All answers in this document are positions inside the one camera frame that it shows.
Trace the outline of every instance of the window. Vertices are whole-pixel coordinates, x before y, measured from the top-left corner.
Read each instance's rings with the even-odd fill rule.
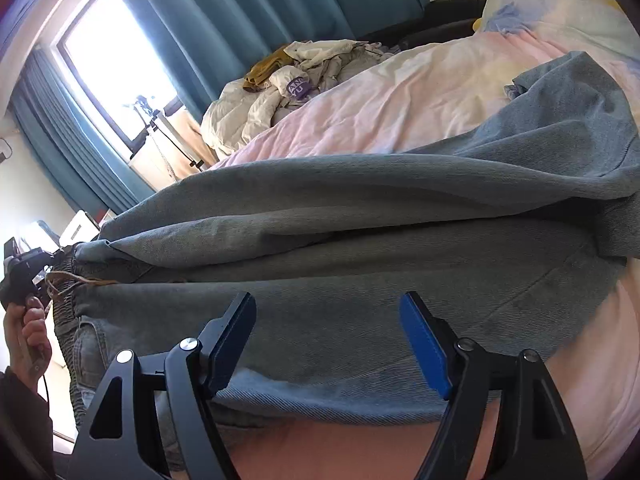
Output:
[[[60,248],[60,240],[51,228],[42,220],[32,222],[20,228],[18,247],[23,253],[40,247],[48,253],[55,253]]]
[[[138,95],[154,108],[165,108],[167,114],[182,105],[162,62],[122,0],[90,0],[62,36],[58,49],[132,154],[146,137],[145,125],[132,108]]]

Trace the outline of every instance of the finger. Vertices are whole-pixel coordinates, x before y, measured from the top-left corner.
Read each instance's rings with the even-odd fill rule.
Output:
[[[42,357],[44,358],[44,361],[46,362],[48,367],[53,355],[53,349],[51,348],[51,341],[47,340],[47,343],[49,344],[38,345],[38,350],[40,350],[40,353],[42,354]]]
[[[33,334],[31,334],[27,338],[27,344],[29,346],[35,346],[35,347],[42,345],[45,349],[51,348],[51,343],[47,338],[47,334],[45,334],[44,332],[34,332]]]
[[[9,303],[4,315],[4,322],[13,322],[15,319],[21,319],[24,316],[24,307],[15,303]]]
[[[47,327],[44,324],[44,319],[36,319],[28,322],[22,329],[22,336],[28,340],[29,336],[36,332],[42,332],[45,337],[47,336]]]
[[[39,308],[41,310],[44,310],[42,303],[40,303],[40,300],[35,296],[29,296],[27,298],[27,308]]]
[[[24,315],[24,324],[27,325],[30,321],[36,321],[37,319],[44,319],[44,310],[41,308],[30,308]]]

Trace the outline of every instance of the teal curtain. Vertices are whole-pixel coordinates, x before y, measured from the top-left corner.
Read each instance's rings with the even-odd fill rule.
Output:
[[[357,38],[428,0],[124,0],[197,120],[224,85],[291,41]]]
[[[96,130],[42,51],[27,59],[10,107],[36,160],[74,209],[101,218],[153,194]]]

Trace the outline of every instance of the window frame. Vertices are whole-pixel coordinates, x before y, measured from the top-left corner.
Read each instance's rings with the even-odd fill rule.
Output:
[[[80,10],[80,12],[78,12],[78,14],[73,18],[69,26],[66,28],[66,30],[64,31],[64,34],[62,34],[56,47],[60,53],[60,56],[62,56],[62,59],[64,60],[66,66],[69,68],[72,75],[80,85],[80,88],[82,89],[82,91],[86,94],[86,96],[89,98],[89,101],[91,101],[91,103],[94,105],[96,110],[98,110],[98,113],[104,118],[106,123],[111,127],[111,129],[115,132],[118,138],[129,149],[129,151],[131,152],[131,158],[133,158],[136,155],[136,153],[139,152],[140,148],[142,148],[142,146],[145,145],[146,137],[149,134],[148,130],[146,128],[143,128],[140,131],[140,133],[136,136],[135,139],[133,140],[129,139],[129,137],[122,131],[122,129],[118,126],[116,121],[108,113],[108,111],[105,110],[105,108],[102,106],[100,100],[94,95],[93,92],[91,92],[89,85],[82,79],[82,76],[78,71],[78,68],[75,66],[71,58],[71,54],[69,54],[69,51],[66,48],[66,40],[73,33],[73,31],[76,29],[76,26],[80,22],[80,20],[84,18],[87,11],[91,8],[91,6],[96,1],[97,0],[89,0],[84,5],[84,7]],[[164,111],[164,114],[167,117],[169,117],[170,115],[173,115],[176,111],[178,111],[181,107],[182,107],[182,101],[178,96],[176,96],[174,99],[172,99],[171,102],[169,102],[164,107],[163,111]]]

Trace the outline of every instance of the crumpled clothes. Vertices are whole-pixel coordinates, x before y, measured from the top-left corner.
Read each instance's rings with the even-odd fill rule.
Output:
[[[254,66],[252,73],[259,65],[262,71],[252,79],[254,86],[250,91],[247,91],[249,75],[227,83],[220,98],[212,102],[202,119],[202,138],[215,150],[219,160],[227,158],[313,97],[393,56],[380,47],[379,43],[337,40],[307,43],[295,41],[279,49]],[[279,52],[289,57],[293,63],[283,67],[295,70],[298,76],[302,74],[308,78],[312,90],[306,92],[303,98],[298,99],[289,92],[278,91],[278,85],[271,81],[271,77],[283,69],[276,66],[276,59],[282,61],[279,55],[276,56]]]
[[[297,98],[297,95],[292,94],[290,90],[290,85],[293,81],[296,81],[299,79],[302,79],[303,81],[307,82],[307,87],[309,90],[311,90],[311,84],[308,82],[309,76],[306,74],[306,72],[303,72],[298,67],[291,66],[291,65],[283,66],[282,68],[276,70],[276,72],[271,74],[271,77],[269,78],[269,82],[278,89],[282,97],[289,97],[289,98],[295,99]]]
[[[285,48],[286,46],[281,46],[273,54],[256,63],[244,76],[242,88],[249,92],[258,92],[268,87],[268,79],[271,74],[277,69],[293,63],[293,58],[284,52]]]

